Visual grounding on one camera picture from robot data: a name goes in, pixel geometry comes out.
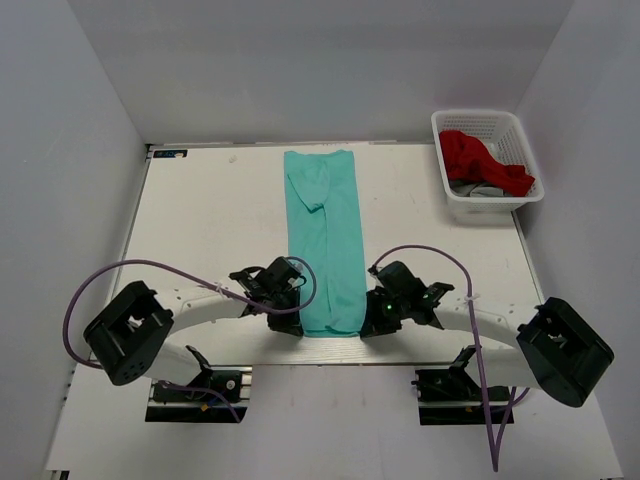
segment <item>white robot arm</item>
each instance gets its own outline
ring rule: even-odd
[[[468,299],[452,292],[453,286],[426,287],[401,262],[372,273],[381,285],[367,292],[361,337],[394,333],[405,319],[443,330],[471,331]],[[144,375],[194,386],[201,372],[211,367],[192,347],[165,343],[166,338],[201,323],[265,310],[270,312],[267,322],[272,330],[302,336],[298,311],[304,305],[296,286],[300,277],[295,265],[278,257],[266,269],[251,267],[230,275],[246,297],[233,292],[235,298],[229,298],[221,289],[201,287],[156,293],[144,282],[133,282],[87,327],[84,337],[115,385]],[[504,344],[500,349],[483,349],[488,386],[539,388],[577,407],[613,361],[606,343],[560,299],[536,307],[483,298],[474,301],[474,310],[480,335]],[[468,347],[453,362],[462,383],[471,388],[480,383],[474,353]]]

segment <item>purple cable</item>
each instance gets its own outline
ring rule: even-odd
[[[529,393],[529,390],[531,390],[529,387],[525,388],[524,391],[518,395],[518,398],[516,398],[513,401],[513,406],[515,407],[516,405],[518,405],[522,400],[524,400],[524,397],[527,396],[527,394]]]
[[[62,322],[62,343],[64,344],[64,348],[67,351],[67,353],[69,354],[69,356],[71,358],[73,358],[76,362],[78,362],[81,365],[84,365],[86,367],[91,367],[91,368],[97,368],[97,369],[102,369],[102,367],[100,366],[100,364],[97,363],[93,363],[93,362],[89,362],[88,360],[85,360],[84,358],[82,358],[80,355],[78,355],[76,352],[73,351],[73,348],[71,347],[71,342],[69,341],[69,324],[71,323],[71,314],[73,313],[73,309],[75,308],[76,304],[78,303],[78,299],[80,298],[80,295],[82,295],[82,293],[86,290],[86,288],[99,276],[105,274],[106,272],[113,270],[114,268],[119,268],[119,267],[124,267],[125,265],[147,265],[150,267],[156,267],[159,268],[161,270],[166,270],[168,272],[174,273],[180,277],[186,278],[188,280],[191,280],[192,282],[198,283],[200,285],[202,285],[203,287],[206,287],[210,290],[215,290],[217,292],[219,292],[221,295],[224,295],[225,297],[229,297],[229,298],[233,298],[235,300],[239,300],[241,302],[246,303],[247,305],[251,305],[252,307],[257,308],[258,310],[265,312],[265,313],[272,313],[275,315],[283,315],[283,314],[287,314],[287,313],[295,313],[299,310],[302,310],[303,308],[307,307],[314,299],[314,297],[316,296],[316,290],[318,287],[317,284],[317,280],[316,280],[316,276],[313,273],[313,270],[311,269],[311,266],[309,266],[309,264],[304,261],[302,258],[299,257],[287,257],[287,259],[289,260],[295,260],[297,262],[300,262],[302,265],[304,265],[307,270],[309,270],[309,274],[311,275],[311,280],[313,281],[313,290],[311,291],[311,296],[309,297],[309,299],[304,302],[302,305],[295,307],[295,308],[287,308],[284,310],[278,310],[275,308],[270,308],[270,307],[266,307],[258,302],[254,302],[253,300],[249,300],[248,298],[242,296],[242,295],[238,295],[237,293],[233,293],[230,290],[227,290],[225,288],[220,287],[219,285],[213,284],[211,282],[208,282],[207,280],[203,280],[202,278],[198,278],[195,275],[191,275],[190,273],[184,272],[182,270],[179,270],[175,267],[172,267],[170,265],[164,264],[164,263],[160,263],[160,262],[154,262],[153,260],[144,260],[144,259],[132,259],[132,260],[120,260],[118,262],[114,262],[111,263],[109,265],[106,265],[104,267],[102,267],[101,269],[95,271],[94,273],[92,273],[84,282],[82,282],[82,284],[80,284],[80,286],[78,287],[78,289],[76,290],[76,292],[73,294],[73,296],[71,297],[71,301],[69,302],[69,306],[67,307],[67,311],[64,314],[64,321]]]
[[[224,398],[222,394],[216,392],[215,390],[211,390],[210,388],[183,387],[182,385],[176,385],[175,383],[167,382],[165,380],[160,380],[158,382],[158,385],[160,385],[162,388],[168,388],[169,390],[178,390],[180,392],[209,393],[226,405],[237,423],[240,423],[241,421],[240,417],[238,416],[238,412],[236,412],[236,409],[233,408],[233,405],[229,403],[229,400]]]
[[[447,252],[440,250],[435,247],[428,247],[426,245],[400,245],[399,247],[392,248],[388,252],[382,254],[380,258],[378,258],[373,266],[377,267],[378,264],[387,256],[391,255],[398,250],[406,250],[406,249],[418,249],[418,250],[428,250],[430,252],[435,252],[442,255],[445,258],[448,258],[453,263],[457,265],[457,267],[462,270],[466,280],[467,280],[467,298],[469,305],[469,319],[471,320],[471,333],[473,334],[473,343],[476,347],[476,355],[478,357],[478,374],[480,376],[480,393],[482,396],[482,408],[484,410],[484,420],[487,427],[487,437],[489,440],[489,452],[491,454],[491,464],[493,465],[493,471],[498,471],[498,459],[500,456],[500,443],[502,442],[501,432],[504,432],[504,427],[506,427],[507,419],[511,414],[511,409],[514,405],[513,398],[515,397],[515,388],[511,391],[511,397],[509,399],[509,403],[507,404],[504,417],[502,418],[502,425],[500,426],[500,431],[498,432],[498,440],[493,437],[493,424],[491,422],[491,406],[489,405],[489,388],[487,386],[487,376],[484,371],[484,362],[482,360],[482,345],[480,344],[480,333],[478,332],[478,324],[476,322],[476,312],[473,307],[473,284],[471,282],[471,275],[469,271],[465,268],[462,263],[460,263],[456,258],[449,255]]]

